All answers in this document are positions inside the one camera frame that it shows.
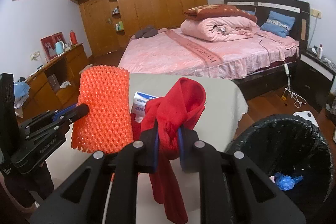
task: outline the headboard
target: headboard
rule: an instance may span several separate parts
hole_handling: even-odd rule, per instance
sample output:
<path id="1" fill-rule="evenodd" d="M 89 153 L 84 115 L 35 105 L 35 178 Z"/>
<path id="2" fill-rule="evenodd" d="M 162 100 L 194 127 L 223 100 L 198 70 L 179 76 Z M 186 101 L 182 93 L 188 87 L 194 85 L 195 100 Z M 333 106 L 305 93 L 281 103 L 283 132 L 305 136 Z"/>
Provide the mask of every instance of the headboard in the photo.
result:
<path id="1" fill-rule="evenodd" d="M 299 48 L 308 45 L 310 5 L 300 0 L 224 0 L 224 4 L 235 5 L 242 10 L 255 11 L 258 26 L 266 22 L 271 10 L 283 15 L 295 17 L 289 36 L 300 42 Z"/>

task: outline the red cloth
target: red cloth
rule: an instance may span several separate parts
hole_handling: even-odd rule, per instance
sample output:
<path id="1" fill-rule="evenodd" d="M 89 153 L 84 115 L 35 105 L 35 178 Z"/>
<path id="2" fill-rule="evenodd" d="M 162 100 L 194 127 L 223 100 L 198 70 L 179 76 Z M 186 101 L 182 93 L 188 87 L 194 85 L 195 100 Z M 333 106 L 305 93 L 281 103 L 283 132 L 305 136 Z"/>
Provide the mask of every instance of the red cloth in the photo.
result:
<path id="1" fill-rule="evenodd" d="M 158 123 L 160 140 L 157 171 L 150 174 L 154 199 L 165 206 L 167 218 L 176 223 L 188 222 L 179 184 L 169 160 L 179 157 L 177 130 L 181 125 L 193 129 L 205 109 L 205 90 L 198 82 L 180 78 L 166 96 L 146 103 L 146 115 L 141 122 L 141 131 L 132 116 L 133 138 Z"/>

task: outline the white table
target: white table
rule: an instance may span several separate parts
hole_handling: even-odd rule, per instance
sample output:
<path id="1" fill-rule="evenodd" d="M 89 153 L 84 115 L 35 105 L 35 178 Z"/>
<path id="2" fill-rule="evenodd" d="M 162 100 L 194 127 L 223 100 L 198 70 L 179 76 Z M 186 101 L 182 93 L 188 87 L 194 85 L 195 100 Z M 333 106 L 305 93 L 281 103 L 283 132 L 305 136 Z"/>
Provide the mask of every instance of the white table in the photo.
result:
<path id="1" fill-rule="evenodd" d="M 181 76 L 131 74 L 129 102 L 132 107 L 136 91 L 157 97 L 164 96 Z M 247 103 L 239 88 L 230 80 L 205 77 L 188 77 L 199 82 L 206 91 L 206 104 L 201 118 L 194 130 L 199 139 L 213 145 L 217 150 L 224 151 L 232 140 L 238 121 L 247 112 Z M 66 134 L 67 141 L 48 159 L 47 164 L 55 187 L 60 185 L 81 163 L 88 154 L 71 149 L 72 128 Z M 171 161 L 177 177 L 188 223 L 200 222 L 200 189 L 198 174 L 184 174 L 179 165 L 179 159 Z M 153 199 L 152 186 L 147 174 L 140 174 L 137 190 L 137 224 L 171 224 L 167 220 L 163 204 L 157 204 Z"/>

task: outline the bed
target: bed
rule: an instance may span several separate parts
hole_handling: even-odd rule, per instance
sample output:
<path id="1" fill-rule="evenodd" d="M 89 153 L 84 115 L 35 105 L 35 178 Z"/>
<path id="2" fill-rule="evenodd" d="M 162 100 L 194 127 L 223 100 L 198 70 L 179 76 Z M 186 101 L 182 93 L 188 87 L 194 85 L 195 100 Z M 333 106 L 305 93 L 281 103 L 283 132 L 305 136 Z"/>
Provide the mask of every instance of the bed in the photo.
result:
<path id="1" fill-rule="evenodd" d="M 299 46 L 288 48 L 259 36 L 231 42 L 205 42 L 174 29 L 169 30 L 170 35 L 163 32 L 151 38 L 131 39 L 119 66 L 130 73 L 230 79 L 239 86 L 247 100 L 286 85 L 283 62 L 279 61 L 286 58 L 291 73 L 294 73 L 296 57 L 307 47 L 309 3 L 298 0 L 224 0 L 224 4 L 255 11 L 258 26 L 266 22 L 270 10 L 295 17 L 289 36 L 299 41 Z M 185 38 L 185 41 L 172 38 L 174 35 Z"/>

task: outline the black trash bag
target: black trash bag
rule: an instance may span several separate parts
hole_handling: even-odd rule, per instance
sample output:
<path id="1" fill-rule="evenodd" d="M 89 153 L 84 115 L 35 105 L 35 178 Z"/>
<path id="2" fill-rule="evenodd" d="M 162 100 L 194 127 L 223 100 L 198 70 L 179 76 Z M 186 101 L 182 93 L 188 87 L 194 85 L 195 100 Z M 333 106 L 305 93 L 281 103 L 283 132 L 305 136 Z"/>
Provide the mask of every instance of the black trash bag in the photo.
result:
<path id="1" fill-rule="evenodd" d="M 262 119 L 237 139 L 226 153 L 245 153 L 269 177 L 277 172 L 303 180 L 284 193 L 312 218 L 333 185 L 331 151 L 319 128 L 299 116 L 272 115 Z"/>

